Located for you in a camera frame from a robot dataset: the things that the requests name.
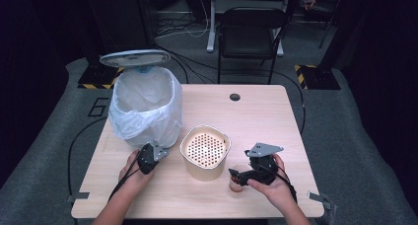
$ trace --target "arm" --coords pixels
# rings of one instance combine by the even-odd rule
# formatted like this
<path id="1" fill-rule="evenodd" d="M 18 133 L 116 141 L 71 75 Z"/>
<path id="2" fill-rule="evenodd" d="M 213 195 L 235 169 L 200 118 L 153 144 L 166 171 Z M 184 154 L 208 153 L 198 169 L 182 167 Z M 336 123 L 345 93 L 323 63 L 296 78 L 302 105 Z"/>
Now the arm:
<path id="1" fill-rule="evenodd" d="M 119 179 L 126 174 L 129 166 L 135 160 L 137 153 L 138 150 L 134 151 L 129 156 L 126 166 L 119 173 Z M 131 173 L 138 169 L 138 164 L 135 163 L 132 167 Z M 144 190 L 148 182 L 153 177 L 154 171 L 152 171 L 149 175 L 144 175 L 141 171 L 135 172 L 114 194 L 99 216 L 95 219 L 93 224 L 122 224 L 131 203 L 136 196 Z"/>
<path id="2" fill-rule="evenodd" d="M 281 169 L 285 169 L 282 159 L 277 154 L 273 154 L 274 160 Z M 279 169 L 279 175 L 286 178 L 285 174 Z M 248 180 L 248 185 L 263 193 L 267 199 L 273 204 L 285 217 L 286 223 L 289 225 L 310 224 L 304 212 L 293 199 L 289 188 L 286 184 L 276 178 L 269 186 L 261 184 L 255 180 Z"/>

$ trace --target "beige colander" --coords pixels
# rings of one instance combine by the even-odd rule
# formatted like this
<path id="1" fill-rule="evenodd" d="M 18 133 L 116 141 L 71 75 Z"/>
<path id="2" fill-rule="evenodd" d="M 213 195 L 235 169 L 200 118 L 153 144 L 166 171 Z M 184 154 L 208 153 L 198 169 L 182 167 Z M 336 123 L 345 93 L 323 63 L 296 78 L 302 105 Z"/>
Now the beige colander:
<path id="1" fill-rule="evenodd" d="M 217 179 L 231 148 L 230 138 L 208 125 L 198 125 L 182 140 L 180 153 L 189 173 L 199 181 Z"/>

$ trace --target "plastic bag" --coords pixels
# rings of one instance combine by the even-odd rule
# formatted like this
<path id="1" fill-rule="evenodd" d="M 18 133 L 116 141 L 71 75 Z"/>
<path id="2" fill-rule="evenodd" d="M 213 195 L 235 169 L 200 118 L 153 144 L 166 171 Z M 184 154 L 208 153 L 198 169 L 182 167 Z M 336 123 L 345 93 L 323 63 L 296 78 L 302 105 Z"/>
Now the plastic bag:
<path id="1" fill-rule="evenodd" d="M 182 127 L 181 93 L 166 68 L 147 73 L 125 69 L 114 84 L 108 111 L 114 134 L 137 148 L 154 140 L 163 148 L 173 146 Z"/>

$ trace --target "hazard tape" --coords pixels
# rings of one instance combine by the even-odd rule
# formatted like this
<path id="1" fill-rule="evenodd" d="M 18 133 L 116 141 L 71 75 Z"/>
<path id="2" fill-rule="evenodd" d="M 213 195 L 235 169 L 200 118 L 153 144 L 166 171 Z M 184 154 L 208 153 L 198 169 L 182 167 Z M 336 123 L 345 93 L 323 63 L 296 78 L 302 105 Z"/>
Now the hazard tape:
<path id="1" fill-rule="evenodd" d="M 302 69 L 301 69 L 302 66 L 316 68 L 316 65 L 295 65 L 295 70 L 296 70 L 296 74 L 298 75 L 299 84 L 301 84 L 302 89 L 307 89 L 308 85 L 302 73 Z"/>
<path id="2" fill-rule="evenodd" d="M 123 67 L 119 67 L 117 69 L 117 72 L 113 78 L 113 80 L 111 81 L 111 84 L 79 84 L 78 88 L 80 89 L 113 89 L 114 87 L 114 83 L 116 83 L 117 77 L 120 76 L 120 74 L 123 73 Z"/>

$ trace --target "table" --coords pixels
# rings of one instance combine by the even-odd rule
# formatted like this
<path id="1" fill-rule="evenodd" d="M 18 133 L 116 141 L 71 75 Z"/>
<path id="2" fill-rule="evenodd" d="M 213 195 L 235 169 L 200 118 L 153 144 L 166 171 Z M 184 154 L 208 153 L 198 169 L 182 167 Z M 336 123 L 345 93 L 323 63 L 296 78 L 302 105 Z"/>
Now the table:
<path id="1" fill-rule="evenodd" d="M 230 99 L 239 94 L 238 101 Z M 251 187 L 235 193 L 229 189 L 228 169 L 247 164 L 244 150 L 256 142 L 280 145 L 280 152 L 298 203 L 308 217 L 319 217 L 323 207 L 307 197 L 318 193 L 305 147 L 286 90 L 278 85 L 182 85 L 183 127 L 170 155 L 156 167 L 155 177 L 131 205 L 127 218 L 205 219 L 275 218 L 283 215 L 265 196 Z M 186 169 L 179 144 L 196 125 L 211 125 L 232 141 L 221 176 L 200 182 Z M 117 184 L 120 169 L 134 148 L 117 138 L 109 122 L 104 125 L 80 192 L 72 209 L 76 218 L 95 218 Z"/>
<path id="2" fill-rule="evenodd" d="M 210 2 L 210 29 L 208 44 L 206 46 L 207 52 L 213 52 L 215 46 L 215 13 L 223 14 L 225 11 L 234 7 L 266 7 L 277 8 L 286 11 L 288 0 L 283 1 L 256 1 L 256 0 L 211 0 Z M 274 35 L 279 34 L 280 29 L 274 32 Z M 277 49 L 277 56 L 283 56 L 282 41 L 279 42 Z"/>

